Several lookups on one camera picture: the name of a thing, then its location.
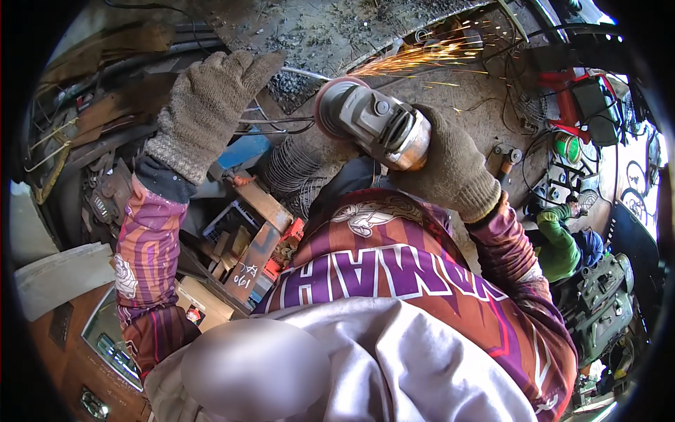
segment glass panel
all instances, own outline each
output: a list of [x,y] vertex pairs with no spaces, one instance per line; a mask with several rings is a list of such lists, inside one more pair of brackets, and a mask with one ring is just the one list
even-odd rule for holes
[[129,356],[122,338],[114,286],[110,287],[94,310],[82,331],[82,338],[119,376],[142,391],[136,363]]

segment work glove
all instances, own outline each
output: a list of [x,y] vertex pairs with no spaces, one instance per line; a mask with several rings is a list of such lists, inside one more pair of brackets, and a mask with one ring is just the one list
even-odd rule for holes
[[284,64],[274,51],[255,60],[243,50],[222,51],[180,74],[171,99],[157,116],[157,136],[146,152],[191,183],[204,182],[209,166],[223,153],[244,109]]
[[497,205],[502,190],[485,169],[485,157],[473,139],[438,110],[414,104],[431,122],[427,163],[416,172],[392,172],[399,189],[459,212],[464,223],[483,219]]

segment cardboard box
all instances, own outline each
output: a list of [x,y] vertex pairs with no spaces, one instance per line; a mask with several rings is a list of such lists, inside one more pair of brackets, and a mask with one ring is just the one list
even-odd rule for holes
[[210,328],[228,322],[234,310],[209,292],[199,281],[185,277],[176,283],[177,305],[185,310],[189,320],[203,333]]

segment knit glove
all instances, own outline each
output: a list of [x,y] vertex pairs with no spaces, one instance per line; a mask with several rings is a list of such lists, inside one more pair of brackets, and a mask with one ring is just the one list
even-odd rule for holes
[[282,51],[255,60],[243,50],[229,56],[218,51],[203,63],[193,63],[176,78],[169,104],[157,116],[157,136],[147,142],[146,152],[201,185],[244,109],[285,58]]
[[464,223],[475,223],[497,205],[502,190],[485,169],[485,157],[473,139],[425,105],[414,108],[431,122],[427,163],[416,172],[392,172],[389,179],[401,190],[453,209]]

